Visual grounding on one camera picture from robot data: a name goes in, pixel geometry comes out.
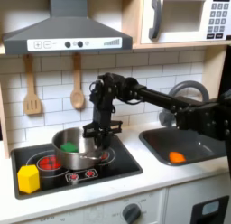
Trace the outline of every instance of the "sink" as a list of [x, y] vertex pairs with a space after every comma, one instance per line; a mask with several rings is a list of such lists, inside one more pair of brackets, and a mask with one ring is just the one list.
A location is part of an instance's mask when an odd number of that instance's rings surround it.
[[[139, 137], [160, 162], [171, 166], [226, 156], [225, 142], [199, 135], [194, 131], [178, 130], [175, 127], [161, 128], [144, 131]], [[183, 154], [186, 162], [172, 163], [169, 158], [170, 152]]]

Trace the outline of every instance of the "gray faucet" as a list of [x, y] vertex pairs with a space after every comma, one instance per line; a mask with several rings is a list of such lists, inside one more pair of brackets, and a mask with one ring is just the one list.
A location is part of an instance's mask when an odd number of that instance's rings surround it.
[[[180, 90], [186, 89], [186, 88], [194, 88], [194, 89], [199, 90], [202, 95], [203, 102], [209, 101], [209, 94], [208, 94], [207, 89], [201, 83], [198, 83], [197, 81], [181, 82], [171, 89], [169, 95], [174, 97]], [[160, 119], [162, 126], [171, 127], [172, 122], [174, 121], [175, 118], [174, 118], [174, 115], [169, 110], [164, 109], [160, 113], [159, 119]]]

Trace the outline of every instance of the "green object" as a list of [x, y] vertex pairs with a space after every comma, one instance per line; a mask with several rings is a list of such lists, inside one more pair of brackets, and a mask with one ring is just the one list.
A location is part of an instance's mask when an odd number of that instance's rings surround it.
[[68, 153], [78, 153], [79, 149], [71, 142], [67, 142], [66, 144], [61, 146], [61, 151]]

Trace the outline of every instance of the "wooden utensil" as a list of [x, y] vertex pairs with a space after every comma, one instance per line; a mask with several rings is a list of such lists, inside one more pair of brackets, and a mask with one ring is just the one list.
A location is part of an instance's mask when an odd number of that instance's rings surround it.
[[74, 61], [74, 90], [70, 95], [70, 101], [72, 106], [76, 109], [80, 109], [84, 105], [84, 95], [81, 90], [81, 56], [80, 54], [73, 55]]
[[41, 101], [34, 93], [33, 74], [32, 74], [32, 56], [24, 55], [23, 60], [25, 64], [25, 72], [27, 78], [27, 96], [25, 97], [23, 102], [24, 113], [27, 115], [39, 114], [41, 113], [42, 106], [41, 106]]

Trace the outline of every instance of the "microwave keypad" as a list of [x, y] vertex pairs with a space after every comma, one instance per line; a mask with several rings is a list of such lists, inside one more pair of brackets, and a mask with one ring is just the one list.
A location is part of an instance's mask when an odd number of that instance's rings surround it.
[[226, 29], [229, 4], [213, 3], [208, 21], [207, 39], [222, 39]]

